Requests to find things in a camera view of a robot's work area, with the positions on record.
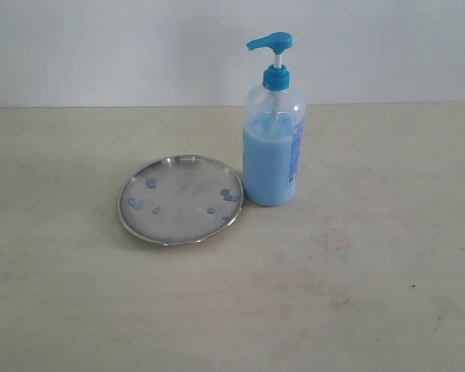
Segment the plastic bottle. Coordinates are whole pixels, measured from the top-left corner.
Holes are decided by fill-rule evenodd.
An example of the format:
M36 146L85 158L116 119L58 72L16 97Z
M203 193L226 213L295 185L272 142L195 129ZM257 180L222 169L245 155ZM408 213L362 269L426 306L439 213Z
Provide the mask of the plastic bottle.
M253 88L244 103L243 185L258 205L282 205L296 193L306 104L300 92L289 87L289 71L282 64L281 55L291 45L289 33L273 33L246 45L274 52L262 85Z

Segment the table surface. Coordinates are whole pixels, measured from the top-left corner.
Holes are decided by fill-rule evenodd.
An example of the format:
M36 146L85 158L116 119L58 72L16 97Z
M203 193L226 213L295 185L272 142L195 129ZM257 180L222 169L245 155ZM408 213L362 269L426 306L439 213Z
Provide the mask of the table surface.
M159 248L115 198L240 108L0 109L0 372L465 372L465 103L315 106L296 197Z

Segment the metal plate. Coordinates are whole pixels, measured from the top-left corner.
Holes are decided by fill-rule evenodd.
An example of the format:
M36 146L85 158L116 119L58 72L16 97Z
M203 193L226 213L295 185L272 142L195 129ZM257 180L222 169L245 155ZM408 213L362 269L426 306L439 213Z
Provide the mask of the metal plate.
M230 167L198 155L165 157L119 192L117 212L133 235L151 243L199 243L230 226L243 206L243 184Z

